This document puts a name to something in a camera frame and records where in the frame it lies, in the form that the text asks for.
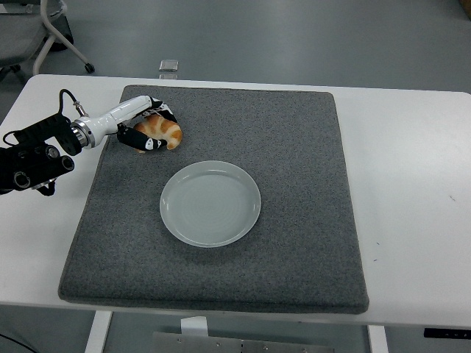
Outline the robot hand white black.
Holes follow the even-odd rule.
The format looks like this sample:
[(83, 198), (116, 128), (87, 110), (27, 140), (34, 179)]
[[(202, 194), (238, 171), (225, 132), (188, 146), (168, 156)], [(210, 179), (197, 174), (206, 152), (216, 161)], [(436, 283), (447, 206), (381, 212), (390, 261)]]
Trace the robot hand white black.
[(177, 148), (183, 132), (167, 104), (151, 96), (126, 100), (95, 118), (81, 118), (77, 123), (84, 131), (84, 147), (98, 146), (106, 135), (115, 135), (120, 143), (140, 153), (165, 146)]

